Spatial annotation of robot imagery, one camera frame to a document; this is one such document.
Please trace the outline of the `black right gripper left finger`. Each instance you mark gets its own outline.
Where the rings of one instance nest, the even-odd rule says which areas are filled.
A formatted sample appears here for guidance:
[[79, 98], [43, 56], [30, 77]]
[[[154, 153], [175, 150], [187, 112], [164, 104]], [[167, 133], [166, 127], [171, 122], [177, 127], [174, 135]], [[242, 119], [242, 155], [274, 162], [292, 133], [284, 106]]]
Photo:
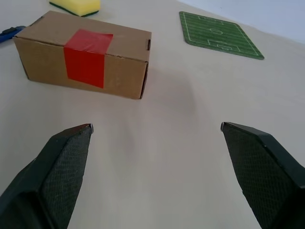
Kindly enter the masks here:
[[0, 229], [67, 229], [82, 186], [92, 124], [53, 135], [0, 195]]

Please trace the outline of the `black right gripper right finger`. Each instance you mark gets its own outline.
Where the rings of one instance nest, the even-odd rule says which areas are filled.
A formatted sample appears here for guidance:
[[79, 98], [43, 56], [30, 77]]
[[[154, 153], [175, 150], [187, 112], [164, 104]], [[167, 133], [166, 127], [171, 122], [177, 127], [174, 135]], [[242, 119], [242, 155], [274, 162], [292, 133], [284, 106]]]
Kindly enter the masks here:
[[305, 229], [305, 167], [269, 133], [221, 124], [237, 181], [262, 229]]

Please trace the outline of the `brown cardboard box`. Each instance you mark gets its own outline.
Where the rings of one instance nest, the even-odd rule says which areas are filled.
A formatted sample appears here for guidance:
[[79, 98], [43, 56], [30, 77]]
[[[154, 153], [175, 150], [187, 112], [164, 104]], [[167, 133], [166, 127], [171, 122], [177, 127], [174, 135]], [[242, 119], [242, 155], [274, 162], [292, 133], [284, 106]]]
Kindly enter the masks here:
[[[113, 34], [105, 54], [103, 88], [67, 76], [63, 47], [79, 29]], [[149, 31], [49, 11], [19, 32], [14, 43], [31, 81], [141, 99], [151, 38]]]

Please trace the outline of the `blue tool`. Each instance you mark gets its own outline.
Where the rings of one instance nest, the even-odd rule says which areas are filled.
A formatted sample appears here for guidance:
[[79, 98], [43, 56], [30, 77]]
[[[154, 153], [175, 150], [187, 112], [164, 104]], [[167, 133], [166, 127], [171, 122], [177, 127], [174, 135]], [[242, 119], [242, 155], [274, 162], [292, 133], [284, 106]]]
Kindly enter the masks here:
[[22, 31], [26, 26], [10, 27], [0, 33], [0, 43], [12, 39], [17, 33]]

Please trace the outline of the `red tape strip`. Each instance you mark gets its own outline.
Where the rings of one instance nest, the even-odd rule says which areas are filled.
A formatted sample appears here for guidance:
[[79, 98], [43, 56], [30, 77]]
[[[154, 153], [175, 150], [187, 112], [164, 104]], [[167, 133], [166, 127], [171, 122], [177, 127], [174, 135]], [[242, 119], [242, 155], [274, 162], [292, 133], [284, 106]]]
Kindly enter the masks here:
[[64, 45], [64, 58], [69, 79], [104, 87], [105, 54], [113, 34], [79, 29]]

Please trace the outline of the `green soccer field mat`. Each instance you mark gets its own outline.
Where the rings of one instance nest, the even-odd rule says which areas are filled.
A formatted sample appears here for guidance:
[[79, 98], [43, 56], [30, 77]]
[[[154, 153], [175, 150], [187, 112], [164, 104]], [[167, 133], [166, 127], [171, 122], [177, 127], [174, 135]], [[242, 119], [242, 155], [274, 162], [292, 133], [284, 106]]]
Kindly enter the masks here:
[[236, 23], [185, 11], [179, 12], [187, 44], [215, 51], [263, 60], [264, 56]]

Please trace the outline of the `yellow sponge with green base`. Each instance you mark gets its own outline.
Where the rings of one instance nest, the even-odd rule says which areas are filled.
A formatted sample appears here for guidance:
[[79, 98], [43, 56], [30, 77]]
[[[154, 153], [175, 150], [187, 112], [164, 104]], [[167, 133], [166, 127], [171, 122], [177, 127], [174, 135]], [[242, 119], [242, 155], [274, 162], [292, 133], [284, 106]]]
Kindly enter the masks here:
[[70, 14], [87, 17], [100, 11], [100, 0], [49, 0], [49, 3]]

